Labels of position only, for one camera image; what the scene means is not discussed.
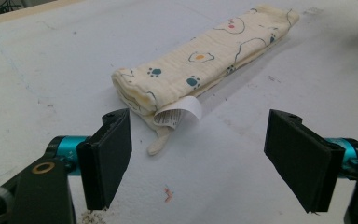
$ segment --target fabric label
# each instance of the fabric label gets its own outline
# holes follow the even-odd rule
[[[157,111],[153,123],[157,126],[169,126],[175,129],[186,111],[201,120],[202,106],[200,101],[194,96],[185,96]]]

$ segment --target folded towel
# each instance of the folded towel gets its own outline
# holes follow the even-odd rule
[[[157,131],[158,140],[148,148],[149,154],[159,152],[172,132],[153,123],[156,111],[209,90],[275,45],[297,21],[293,10],[258,6],[155,61],[117,70],[112,80],[119,97]]]

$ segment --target white table surface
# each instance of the white table surface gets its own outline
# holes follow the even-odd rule
[[[258,4],[299,22],[266,54],[199,98],[165,149],[131,113],[133,152],[105,223],[343,223],[354,182],[339,179],[328,213],[306,214],[264,153],[271,108],[323,137],[358,140],[358,1],[108,1],[0,23],[0,185],[57,135],[92,135],[126,107],[111,74],[149,62]],[[78,222],[86,205],[70,177]],[[164,188],[173,191],[165,203]]]

